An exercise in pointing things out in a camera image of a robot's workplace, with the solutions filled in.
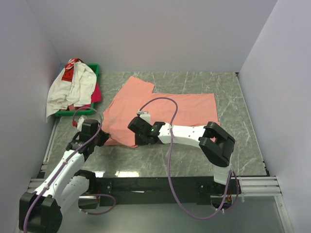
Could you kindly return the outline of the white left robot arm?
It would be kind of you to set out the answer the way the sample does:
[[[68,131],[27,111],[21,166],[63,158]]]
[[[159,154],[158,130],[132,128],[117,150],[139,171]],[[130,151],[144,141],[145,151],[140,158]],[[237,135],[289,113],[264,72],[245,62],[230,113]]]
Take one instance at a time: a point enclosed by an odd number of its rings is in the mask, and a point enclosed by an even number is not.
[[[65,212],[83,194],[99,193],[94,172],[81,167],[110,138],[99,121],[79,119],[73,122],[78,132],[68,143],[54,170],[33,192],[25,192],[19,200],[18,228],[25,233],[55,233]]]

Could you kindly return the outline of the salmon pink t shirt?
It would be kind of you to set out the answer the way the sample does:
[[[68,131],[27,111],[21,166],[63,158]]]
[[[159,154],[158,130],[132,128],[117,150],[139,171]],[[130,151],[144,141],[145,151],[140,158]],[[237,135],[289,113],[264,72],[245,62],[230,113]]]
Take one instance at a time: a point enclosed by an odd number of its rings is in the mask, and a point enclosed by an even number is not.
[[[176,125],[201,126],[218,122],[214,94],[153,93],[154,84],[131,76],[103,112],[102,130],[110,134],[105,145],[135,147],[135,135],[127,127],[139,109],[151,122],[172,121]]]

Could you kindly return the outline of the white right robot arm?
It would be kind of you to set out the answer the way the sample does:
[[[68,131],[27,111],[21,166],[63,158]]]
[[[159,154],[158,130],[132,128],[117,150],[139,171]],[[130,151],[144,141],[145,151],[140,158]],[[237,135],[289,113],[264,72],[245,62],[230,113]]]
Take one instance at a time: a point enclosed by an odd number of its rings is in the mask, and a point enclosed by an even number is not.
[[[128,129],[135,134],[137,146],[154,144],[180,144],[200,148],[212,164],[213,181],[203,184],[205,193],[220,196],[230,188],[227,179],[231,170],[231,155],[235,139],[215,122],[206,126],[178,126],[157,121],[153,125],[137,116]]]

